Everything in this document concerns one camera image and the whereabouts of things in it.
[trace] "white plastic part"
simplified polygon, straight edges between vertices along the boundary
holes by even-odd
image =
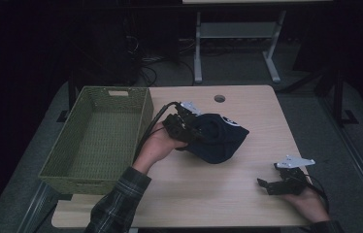
[[[187,101],[184,101],[184,102],[181,102],[181,106],[184,107],[185,109],[187,110],[190,110],[193,114],[199,116],[202,114],[202,112],[200,110],[198,110],[194,105],[193,105],[193,102],[187,102]]]
[[[312,159],[305,159],[301,157],[295,157],[292,155],[287,155],[284,160],[278,163],[280,168],[296,168],[302,166],[314,165],[315,162]]]

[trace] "plaid shirt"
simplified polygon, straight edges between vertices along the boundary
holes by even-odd
[[[84,232],[128,232],[150,181],[148,176],[127,168],[112,192],[91,210],[90,223]]]

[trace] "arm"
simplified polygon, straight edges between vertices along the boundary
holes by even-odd
[[[306,187],[300,195],[286,194],[283,199],[288,201],[311,224],[312,232],[343,233],[344,230],[337,221],[331,220],[320,197]]]
[[[186,146],[185,143],[171,139],[162,128],[162,123],[153,127],[154,133],[146,140],[133,166],[127,168],[112,192],[92,209],[90,223],[84,232],[128,231],[137,206],[151,181],[147,176],[151,166],[165,158],[173,149]]]

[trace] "woven basket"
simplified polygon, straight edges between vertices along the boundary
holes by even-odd
[[[85,86],[39,178],[60,193],[108,193],[132,164],[152,113],[148,88]]]

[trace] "basket handle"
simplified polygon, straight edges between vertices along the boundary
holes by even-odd
[[[108,90],[110,96],[129,97],[127,90]]]

